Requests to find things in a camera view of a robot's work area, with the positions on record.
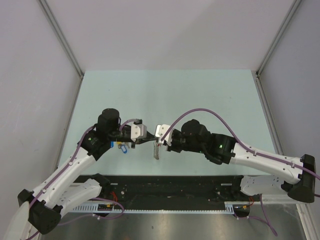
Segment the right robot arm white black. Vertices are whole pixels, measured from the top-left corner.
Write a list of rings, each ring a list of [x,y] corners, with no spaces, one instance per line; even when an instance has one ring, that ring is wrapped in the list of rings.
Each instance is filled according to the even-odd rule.
[[[217,165],[234,164],[265,172],[265,176],[244,175],[230,188],[231,196],[237,201],[267,193],[287,194],[302,203],[315,201],[316,164],[312,155],[290,157],[262,151],[236,137],[211,133],[195,119],[184,123],[180,130],[164,124],[157,132],[158,142],[168,152],[201,153]]]

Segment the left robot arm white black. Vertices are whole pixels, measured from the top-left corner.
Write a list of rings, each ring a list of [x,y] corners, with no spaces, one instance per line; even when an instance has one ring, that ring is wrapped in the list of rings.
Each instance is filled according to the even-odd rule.
[[[20,206],[28,203],[27,222],[38,233],[45,235],[74,207],[96,197],[100,200],[107,199],[111,188],[107,179],[100,174],[95,174],[74,191],[68,192],[67,189],[114,142],[140,145],[156,140],[157,137],[148,132],[142,119],[133,118],[121,123],[118,110],[104,109],[98,116],[97,123],[83,133],[76,149],[63,165],[33,190],[23,189],[18,194]]]

